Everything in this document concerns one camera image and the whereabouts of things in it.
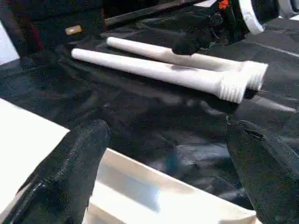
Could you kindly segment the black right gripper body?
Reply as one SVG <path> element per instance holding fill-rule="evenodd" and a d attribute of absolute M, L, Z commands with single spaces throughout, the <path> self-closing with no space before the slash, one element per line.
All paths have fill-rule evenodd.
<path fill-rule="evenodd" d="M 217 0 L 210 7 L 206 42 L 231 45 L 246 38 L 248 28 L 237 0 Z"/>

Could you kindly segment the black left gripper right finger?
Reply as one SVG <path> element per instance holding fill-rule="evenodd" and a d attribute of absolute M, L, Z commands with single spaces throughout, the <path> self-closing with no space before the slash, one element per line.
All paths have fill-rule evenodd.
<path fill-rule="evenodd" d="M 274 133 L 245 120 L 230 121 L 227 148 L 263 224 L 299 222 L 299 156 Z"/>

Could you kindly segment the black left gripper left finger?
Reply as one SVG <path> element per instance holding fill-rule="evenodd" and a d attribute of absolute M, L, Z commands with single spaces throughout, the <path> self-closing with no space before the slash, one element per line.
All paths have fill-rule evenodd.
<path fill-rule="evenodd" d="M 20 186 L 2 224 L 81 224 L 111 132 L 103 120 L 70 130 Z"/>

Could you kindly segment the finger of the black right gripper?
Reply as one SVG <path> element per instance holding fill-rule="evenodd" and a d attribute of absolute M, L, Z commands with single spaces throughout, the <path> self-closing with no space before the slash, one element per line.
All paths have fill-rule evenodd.
<path fill-rule="evenodd" d="M 190 56 L 200 49 L 208 49 L 216 41 L 216 34 L 210 28 L 189 29 L 172 46 L 176 55 Z"/>

